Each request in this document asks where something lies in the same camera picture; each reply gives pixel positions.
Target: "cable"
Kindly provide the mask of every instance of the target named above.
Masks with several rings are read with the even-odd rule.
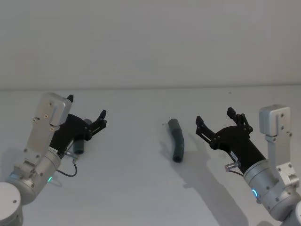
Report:
[[[73,164],[74,164],[74,167],[75,167],[75,173],[73,175],[66,174],[66,173],[64,173],[64,172],[62,172],[60,170],[56,170],[56,171],[59,172],[59,173],[61,173],[61,174],[63,174],[63,175],[65,175],[65,176],[67,176],[67,177],[72,178],[72,177],[74,177],[77,174],[77,166],[76,166],[75,163],[73,163]]]
[[[238,173],[238,172],[235,172],[235,171],[232,171],[232,170],[229,170],[228,172],[236,173],[237,175],[240,175],[240,176],[244,177],[244,175],[242,175],[241,173]]]

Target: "blue led light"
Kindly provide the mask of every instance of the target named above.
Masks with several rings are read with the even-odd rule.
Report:
[[[255,197],[257,198],[258,197],[258,194],[257,192],[253,189],[252,192],[254,193]]]

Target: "black cable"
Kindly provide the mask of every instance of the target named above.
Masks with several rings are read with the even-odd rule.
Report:
[[[65,175],[65,176],[67,176],[67,177],[72,178],[72,177],[74,177],[77,174],[77,166],[76,166],[75,163],[73,163],[73,164],[74,164],[74,167],[75,167],[75,173],[73,175],[66,174],[66,173],[64,173],[64,172],[62,172],[60,170],[56,170],[56,171],[59,172],[59,173],[61,173],[61,174],[63,174],[63,175]]]
[[[235,172],[235,171],[232,171],[232,170],[229,170],[229,172],[236,173],[237,175],[240,175],[240,176],[244,177],[244,175],[242,175],[241,173],[238,173],[238,172]]]

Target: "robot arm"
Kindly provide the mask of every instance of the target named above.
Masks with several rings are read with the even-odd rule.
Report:
[[[269,159],[266,160],[250,141],[253,131],[244,114],[232,108],[227,115],[236,126],[223,128],[217,133],[206,127],[197,117],[197,132],[212,149],[224,150],[234,161],[225,166],[226,171],[239,168],[252,189],[257,203],[263,204],[270,215],[282,226],[301,226],[301,197],[296,192],[299,178],[290,163],[289,141],[290,109],[273,105],[260,110],[260,131],[266,134]]]
[[[0,183],[0,225],[20,226],[23,223],[22,206],[31,203],[41,192],[69,155],[68,147],[75,140],[90,140],[106,127],[104,110],[88,125],[81,118],[69,114],[73,96],[63,98],[46,93],[38,105],[33,128],[24,149],[25,158],[14,166],[6,182]]]

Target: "white table surface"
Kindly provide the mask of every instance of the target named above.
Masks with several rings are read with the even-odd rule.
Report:
[[[27,142],[42,91],[0,92],[0,179]],[[96,119],[107,110],[107,128],[86,144],[78,175],[55,173],[38,198],[24,207],[24,226],[278,226],[256,204],[242,177],[224,171],[227,154],[195,134],[201,115],[213,131],[232,125],[226,111],[245,113],[251,140],[267,157],[258,112],[279,103],[292,109],[291,159],[301,175],[301,87],[57,91],[74,95],[71,113]],[[171,161],[167,122],[183,129],[185,155]],[[74,171],[71,159],[61,170]]]

